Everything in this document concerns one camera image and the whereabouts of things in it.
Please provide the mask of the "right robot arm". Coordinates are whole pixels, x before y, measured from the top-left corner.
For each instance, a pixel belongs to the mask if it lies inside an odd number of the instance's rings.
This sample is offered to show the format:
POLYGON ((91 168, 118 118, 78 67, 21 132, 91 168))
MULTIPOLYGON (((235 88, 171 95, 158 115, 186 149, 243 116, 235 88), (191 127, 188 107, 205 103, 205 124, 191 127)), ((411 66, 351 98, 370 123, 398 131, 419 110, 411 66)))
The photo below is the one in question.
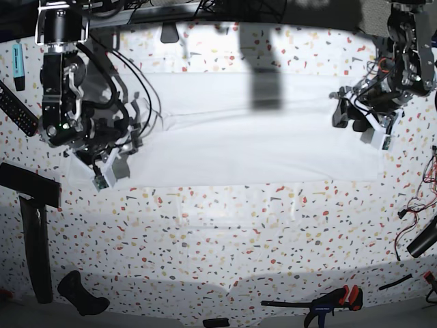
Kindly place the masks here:
POLYGON ((92 20, 109 20, 124 1, 39 1, 35 41, 44 46, 40 80, 43 87, 41 139, 56 148, 67 146, 71 163, 81 169, 97 191, 113 188, 130 175, 128 155, 138 150, 139 112, 120 98, 114 81, 86 47, 92 20), (84 54, 109 86, 104 102, 85 99, 81 87, 87 69, 84 54))

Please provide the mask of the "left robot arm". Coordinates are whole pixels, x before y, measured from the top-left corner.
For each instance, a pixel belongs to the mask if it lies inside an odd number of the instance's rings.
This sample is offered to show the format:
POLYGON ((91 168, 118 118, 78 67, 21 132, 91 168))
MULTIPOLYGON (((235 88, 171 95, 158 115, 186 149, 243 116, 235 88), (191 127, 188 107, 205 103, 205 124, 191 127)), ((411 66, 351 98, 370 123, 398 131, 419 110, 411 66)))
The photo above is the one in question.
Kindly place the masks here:
POLYGON ((356 85, 332 93, 338 101, 335 128, 352 125, 366 144, 390 150, 394 130, 413 96, 428 96, 436 88, 432 31, 426 1, 392 1, 389 36, 377 47, 377 58, 356 85))

